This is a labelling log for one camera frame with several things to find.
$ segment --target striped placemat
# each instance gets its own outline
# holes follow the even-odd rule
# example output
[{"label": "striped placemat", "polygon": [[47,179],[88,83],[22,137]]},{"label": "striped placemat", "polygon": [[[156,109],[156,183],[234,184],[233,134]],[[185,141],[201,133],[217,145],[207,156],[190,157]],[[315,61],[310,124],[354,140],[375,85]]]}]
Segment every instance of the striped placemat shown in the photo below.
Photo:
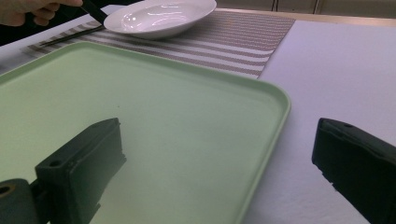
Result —
[{"label": "striped placemat", "polygon": [[29,46],[26,52],[40,57],[71,43],[90,41],[257,77],[293,24],[294,20],[289,18],[214,11],[187,32],[165,40],[144,40],[102,30],[49,47],[39,46],[99,25],[91,21]]}]

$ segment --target screw hole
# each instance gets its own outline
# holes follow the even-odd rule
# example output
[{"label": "screw hole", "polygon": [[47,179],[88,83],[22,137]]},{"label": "screw hole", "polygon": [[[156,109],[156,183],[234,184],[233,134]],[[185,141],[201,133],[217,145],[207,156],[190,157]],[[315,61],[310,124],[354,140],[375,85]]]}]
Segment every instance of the screw hole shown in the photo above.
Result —
[{"label": "screw hole", "polygon": [[62,163],[61,161],[52,161],[49,166],[50,167],[56,167],[56,166],[60,166]]},{"label": "screw hole", "polygon": [[0,195],[8,193],[11,190],[9,186],[4,186],[0,188]]}]

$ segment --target white table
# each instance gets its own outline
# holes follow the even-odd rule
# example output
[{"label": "white table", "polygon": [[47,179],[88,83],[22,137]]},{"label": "white table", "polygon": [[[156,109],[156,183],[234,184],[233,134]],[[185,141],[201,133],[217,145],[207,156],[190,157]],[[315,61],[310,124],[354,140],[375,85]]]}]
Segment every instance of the white table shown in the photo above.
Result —
[{"label": "white table", "polygon": [[[0,74],[33,60],[20,48],[90,20],[84,16],[1,47]],[[295,22],[260,76],[285,90],[292,107],[246,223],[368,223],[321,175],[311,154],[321,117],[396,146],[395,56],[396,27]]]}]

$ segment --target human hand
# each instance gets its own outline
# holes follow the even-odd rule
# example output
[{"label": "human hand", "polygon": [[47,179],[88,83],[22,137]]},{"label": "human hand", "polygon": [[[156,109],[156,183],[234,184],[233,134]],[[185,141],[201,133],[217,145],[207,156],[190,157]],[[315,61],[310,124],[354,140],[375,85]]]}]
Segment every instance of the human hand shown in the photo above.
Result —
[{"label": "human hand", "polygon": [[21,26],[25,13],[32,12],[37,25],[48,25],[60,4],[70,7],[82,6],[82,0],[0,0],[0,24]]}]

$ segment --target white plate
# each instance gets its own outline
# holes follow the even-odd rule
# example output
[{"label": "white plate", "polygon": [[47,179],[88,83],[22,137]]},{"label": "white plate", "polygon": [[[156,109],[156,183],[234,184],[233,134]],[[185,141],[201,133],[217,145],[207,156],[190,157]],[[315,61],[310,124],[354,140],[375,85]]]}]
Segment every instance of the white plate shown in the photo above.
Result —
[{"label": "white plate", "polygon": [[189,29],[216,5],[215,0],[146,0],[111,13],[105,27],[140,38],[165,38]]}]

